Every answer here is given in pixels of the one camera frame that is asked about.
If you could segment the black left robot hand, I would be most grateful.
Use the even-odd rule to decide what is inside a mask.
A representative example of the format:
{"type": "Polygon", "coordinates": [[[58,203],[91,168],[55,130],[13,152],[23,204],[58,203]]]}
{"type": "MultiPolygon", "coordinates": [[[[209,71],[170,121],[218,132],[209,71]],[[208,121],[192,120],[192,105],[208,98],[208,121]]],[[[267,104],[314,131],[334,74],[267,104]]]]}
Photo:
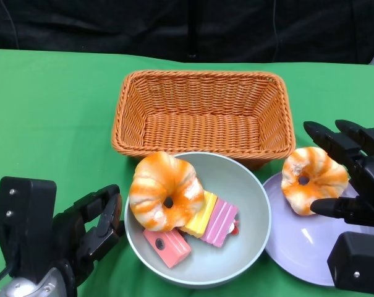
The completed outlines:
{"type": "Polygon", "coordinates": [[[125,234],[121,220],[122,196],[112,184],[91,192],[53,218],[54,265],[66,278],[67,288],[76,290],[125,234]]]}

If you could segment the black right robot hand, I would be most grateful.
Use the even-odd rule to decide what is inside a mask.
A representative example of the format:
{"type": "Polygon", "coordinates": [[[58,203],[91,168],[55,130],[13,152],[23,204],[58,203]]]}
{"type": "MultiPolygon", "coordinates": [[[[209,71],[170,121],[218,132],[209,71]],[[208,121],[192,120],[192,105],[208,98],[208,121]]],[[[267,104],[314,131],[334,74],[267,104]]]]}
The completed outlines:
{"type": "Polygon", "coordinates": [[[342,218],[348,224],[374,226],[374,128],[338,119],[339,132],[322,124],[306,121],[304,129],[328,156],[347,168],[349,183],[358,195],[353,198],[325,198],[314,201],[316,214],[342,218]]]}

